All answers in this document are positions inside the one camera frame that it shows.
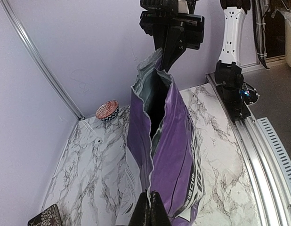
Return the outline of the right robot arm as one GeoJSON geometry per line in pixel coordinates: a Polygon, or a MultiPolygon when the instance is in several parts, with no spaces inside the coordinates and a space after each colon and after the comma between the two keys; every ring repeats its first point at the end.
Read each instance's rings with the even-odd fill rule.
{"type": "MultiPolygon", "coordinates": [[[[227,89],[242,89],[244,78],[240,47],[248,0],[222,0],[225,27],[222,50],[215,70],[215,81],[227,89]]],[[[200,48],[204,38],[204,17],[195,15],[195,0],[142,0],[140,26],[162,49],[161,70],[168,72],[186,49],[200,48]]]]}

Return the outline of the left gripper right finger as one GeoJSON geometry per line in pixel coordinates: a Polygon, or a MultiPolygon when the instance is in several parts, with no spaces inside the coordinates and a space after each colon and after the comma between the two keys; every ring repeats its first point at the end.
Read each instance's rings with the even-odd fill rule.
{"type": "Polygon", "coordinates": [[[163,205],[160,194],[156,191],[151,193],[150,225],[171,226],[167,212],[163,205]]]}

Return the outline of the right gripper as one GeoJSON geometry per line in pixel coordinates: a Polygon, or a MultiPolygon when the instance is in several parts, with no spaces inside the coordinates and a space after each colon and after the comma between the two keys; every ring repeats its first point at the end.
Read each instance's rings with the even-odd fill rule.
{"type": "Polygon", "coordinates": [[[176,17],[158,16],[143,11],[140,27],[154,38],[155,49],[162,49],[161,70],[168,72],[186,47],[199,49],[204,39],[205,18],[179,13],[176,17]]]}

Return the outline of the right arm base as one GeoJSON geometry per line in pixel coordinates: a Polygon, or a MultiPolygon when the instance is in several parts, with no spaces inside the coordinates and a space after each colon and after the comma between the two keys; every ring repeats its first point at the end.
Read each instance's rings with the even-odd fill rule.
{"type": "Polygon", "coordinates": [[[216,90],[232,122],[251,116],[247,106],[255,104],[260,97],[257,90],[246,82],[242,84],[241,89],[217,85],[216,90]]]}

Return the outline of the purple pet food bag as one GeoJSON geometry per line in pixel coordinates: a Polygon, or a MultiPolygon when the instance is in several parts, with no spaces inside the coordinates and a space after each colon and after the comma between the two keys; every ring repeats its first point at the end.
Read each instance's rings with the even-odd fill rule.
{"type": "Polygon", "coordinates": [[[173,77],[160,69],[162,49],[138,67],[131,86],[126,186],[116,224],[128,226],[141,193],[160,194],[172,226],[190,226],[205,194],[199,133],[173,77]]]}

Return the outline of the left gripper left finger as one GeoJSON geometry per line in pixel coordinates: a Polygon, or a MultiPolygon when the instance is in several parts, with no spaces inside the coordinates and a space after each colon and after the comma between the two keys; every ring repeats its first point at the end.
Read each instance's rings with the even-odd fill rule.
{"type": "Polygon", "coordinates": [[[150,226],[150,206],[145,192],[139,196],[129,226],[150,226]]]}

